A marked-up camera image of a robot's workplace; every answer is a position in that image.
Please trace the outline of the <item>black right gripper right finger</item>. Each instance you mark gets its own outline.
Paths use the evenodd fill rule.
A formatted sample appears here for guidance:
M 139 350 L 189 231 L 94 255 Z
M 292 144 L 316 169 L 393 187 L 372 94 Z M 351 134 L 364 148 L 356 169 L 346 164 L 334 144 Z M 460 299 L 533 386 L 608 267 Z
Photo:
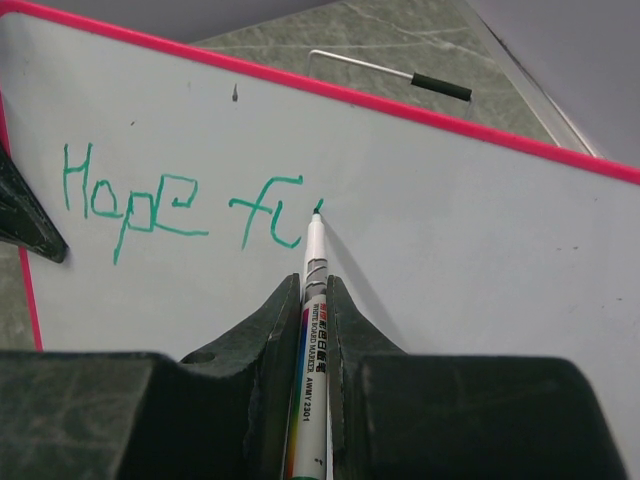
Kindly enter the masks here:
M 411 355 L 327 287 L 337 479 L 621 479 L 592 386 L 554 357 Z

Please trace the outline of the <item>green capped whiteboard marker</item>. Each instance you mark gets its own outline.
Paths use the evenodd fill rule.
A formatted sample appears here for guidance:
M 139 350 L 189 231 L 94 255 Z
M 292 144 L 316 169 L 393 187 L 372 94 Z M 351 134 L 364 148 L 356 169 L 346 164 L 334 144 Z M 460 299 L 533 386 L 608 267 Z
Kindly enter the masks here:
M 328 272 L 325 225 L 315 209 L 307 229 L 286 479 L 327 477 Z

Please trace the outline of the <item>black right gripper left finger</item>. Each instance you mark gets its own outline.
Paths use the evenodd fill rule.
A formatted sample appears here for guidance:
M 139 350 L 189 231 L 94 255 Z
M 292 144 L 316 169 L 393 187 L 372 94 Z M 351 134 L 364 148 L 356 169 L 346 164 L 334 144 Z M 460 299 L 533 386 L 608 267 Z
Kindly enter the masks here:
M 279 479 L 300 280 L 181 361 L 149 352 L 1 354 L 5 479 Z

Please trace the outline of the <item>pink framed whiteboard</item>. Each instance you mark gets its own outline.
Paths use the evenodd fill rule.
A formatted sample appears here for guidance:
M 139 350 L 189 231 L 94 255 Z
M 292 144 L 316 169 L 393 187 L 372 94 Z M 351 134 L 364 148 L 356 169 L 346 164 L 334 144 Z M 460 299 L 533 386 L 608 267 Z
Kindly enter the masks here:
M 639 357 L 639 174 L 18 1 L 11 154 L 69 254 L 29 258 L 51 350 L 185 354 L 302 266 L 415 352 Z

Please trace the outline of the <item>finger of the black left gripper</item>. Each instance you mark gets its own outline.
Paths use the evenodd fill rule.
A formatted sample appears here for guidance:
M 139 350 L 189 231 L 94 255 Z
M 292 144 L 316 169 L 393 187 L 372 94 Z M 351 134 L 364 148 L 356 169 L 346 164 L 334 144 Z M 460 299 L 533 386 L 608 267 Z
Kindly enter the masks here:
M 1 145 L 1 241 L 61 264 L 68 245 Z

